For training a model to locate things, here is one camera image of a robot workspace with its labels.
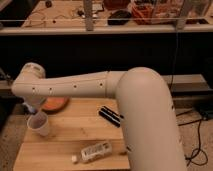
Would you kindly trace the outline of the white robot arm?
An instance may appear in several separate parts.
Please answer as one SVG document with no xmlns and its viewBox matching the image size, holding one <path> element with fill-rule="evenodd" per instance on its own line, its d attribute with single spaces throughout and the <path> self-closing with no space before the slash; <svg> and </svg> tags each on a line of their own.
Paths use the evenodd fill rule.
<svg viewBox="0 0 213 171">
<path fill-rule="evenodd" d="M 131 171 L 187 171 L 169 87 L 150 68 L 47 78 L 41 65 L 27 63 L 12 93 L 35 108 L 47 97 L 114 98 Z"/>
</svg>

